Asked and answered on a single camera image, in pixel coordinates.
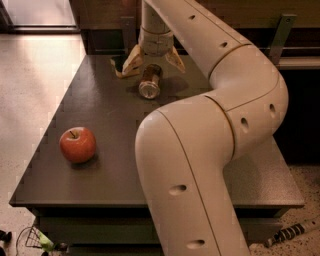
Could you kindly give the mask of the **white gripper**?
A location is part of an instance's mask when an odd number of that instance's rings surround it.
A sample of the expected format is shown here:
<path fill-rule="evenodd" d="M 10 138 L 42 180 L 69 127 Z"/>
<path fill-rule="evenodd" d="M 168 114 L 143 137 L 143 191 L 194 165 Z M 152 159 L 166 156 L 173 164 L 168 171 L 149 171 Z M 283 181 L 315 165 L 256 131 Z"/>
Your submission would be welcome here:
<path fill-rule="evenodd" d="M 122 66 L 122 75 L 131 76 L 139 73 L 139 67 L 143 64 L 144 53 L 152 57 L 165 58 L 168 63 L 176 67 L 180 72 L 185 72 L 185 65 L 177 50 L 173 47 L 174 39 L 171 31 L 166 33 L 149 32 L 140 28 L 138 44 L 133 47 L 128 58 Z"/>

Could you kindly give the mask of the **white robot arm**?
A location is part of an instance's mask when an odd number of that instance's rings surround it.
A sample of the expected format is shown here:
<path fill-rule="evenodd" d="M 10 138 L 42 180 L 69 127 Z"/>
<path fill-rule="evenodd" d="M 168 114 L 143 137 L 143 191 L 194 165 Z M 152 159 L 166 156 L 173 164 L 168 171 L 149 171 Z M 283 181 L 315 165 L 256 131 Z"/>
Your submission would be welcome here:
<path fill-rule="evenodd" d="M 223 169 L 272 137 L 287 86 L 255 45 L 196 0 L 142 0 L 139 43 L 123 70 L 145 55 L 179 66 L 174 40 L 212 89 L 154 110 L 137 130 L 137 170 L 163 253 L 250 256 Z"/>

